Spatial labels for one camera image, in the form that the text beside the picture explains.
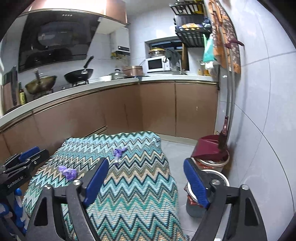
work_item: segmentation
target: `microwave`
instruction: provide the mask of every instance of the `microwave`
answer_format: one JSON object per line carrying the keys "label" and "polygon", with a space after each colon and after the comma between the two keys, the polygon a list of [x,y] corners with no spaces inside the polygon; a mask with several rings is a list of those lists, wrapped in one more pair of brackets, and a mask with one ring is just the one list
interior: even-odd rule
{"label": "microwave", "polygon": [[147,73],[170,71],[170,61],[165,56],[146,59]]}

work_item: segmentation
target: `blue gripper pad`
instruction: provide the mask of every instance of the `blue gripper pad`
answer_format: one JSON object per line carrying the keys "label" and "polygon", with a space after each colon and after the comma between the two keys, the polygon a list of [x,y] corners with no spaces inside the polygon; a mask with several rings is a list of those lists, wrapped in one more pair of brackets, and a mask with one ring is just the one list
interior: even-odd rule
{"label": "blue gripper pad", "polygon": [[202,205],[204,208],[208,208],[208,206],[210,205],[210,202],[207,199],[207,190],[202,180],[200,179],[199,175],[197,174],[194,167],[192,166],[192,162],[193,161],[191,160],[191,158],[187,158],[184,160],[183,169],[184,169],[185,176],[190,183],[191,190],[196,196],[198,203]]}
{"label": "blue gripper pad", "polygon": [[109,162],[107,159],[104,159],[100,167],[93,174],[92,179],[90,180],[89,184],[86,187],[86,196],[83,201],[83,204],[85,205],[85,207],[88,207],[90,204],[92,204],[96,200],[96,197],[108,174],[108,171],[109,171]]}
{"label": "blue gripper pad", "polygon": [[19,160],[20,160],[20,162],[25,162],[29,157],[37,154],[38,152],[40,152],[40,149],[38,146],[35,146],[35,147],[31,148],[30,150],[23,152],[19,156]]}

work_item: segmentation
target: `chevron patterned blanket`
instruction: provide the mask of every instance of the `chevron patterned blanket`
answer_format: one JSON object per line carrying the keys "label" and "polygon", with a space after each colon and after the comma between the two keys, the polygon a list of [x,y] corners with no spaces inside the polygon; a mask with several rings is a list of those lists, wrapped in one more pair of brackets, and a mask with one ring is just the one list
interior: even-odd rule
{"label": "chevron patterned blanket", "polygon": [[[178,190],[170,174],[161,140],[153,132],[92,135],[70,138],[41,167],[30,181],[23,204],[28,215],[42,191],[69,183],[58,166],[75,168],[78,178],[92,169],[101,157],[110,164],[96,201],[87,213],[103,241],[171,240],[188,241],[178,219]],[[114,165],[115,148],[127,147],[119,165]],[[77,239],[66,204],[64,219],[72,239]]]}

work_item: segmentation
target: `range hood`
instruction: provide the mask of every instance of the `range hood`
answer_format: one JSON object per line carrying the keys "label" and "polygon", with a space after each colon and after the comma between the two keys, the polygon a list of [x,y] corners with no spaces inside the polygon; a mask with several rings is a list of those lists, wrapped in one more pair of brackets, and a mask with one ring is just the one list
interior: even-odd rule
{"label": "range hood", "polygon": [[35,0],[22,15],[66,9],[97,14],[127,24],[126,3],[122,0]]}
{"label": "range hood", "polygon": [[19,72],[86,59],[98,19],[95,14],[70,10],[28,14],[20,41]]}

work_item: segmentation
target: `purple plastic clip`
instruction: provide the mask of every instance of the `purple plastic clip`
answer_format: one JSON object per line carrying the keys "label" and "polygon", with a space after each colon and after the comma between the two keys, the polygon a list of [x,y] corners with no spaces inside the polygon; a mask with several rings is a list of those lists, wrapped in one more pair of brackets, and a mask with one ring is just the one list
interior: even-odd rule
{"label": "purple plastic clip", "polygon": [[59,166],[59,171],[66,177],[67,181],[73,181],[77,178],[76,169],[67,168],[65,166]]}
{"label": "purple plastic clip", "polygon": [[120,148],[115,148],[113,154],[115,156],[115,165],[118,165],[118,160],[122,156],[122,153],[124,153],[127,150],[126,147],[120,149]]}

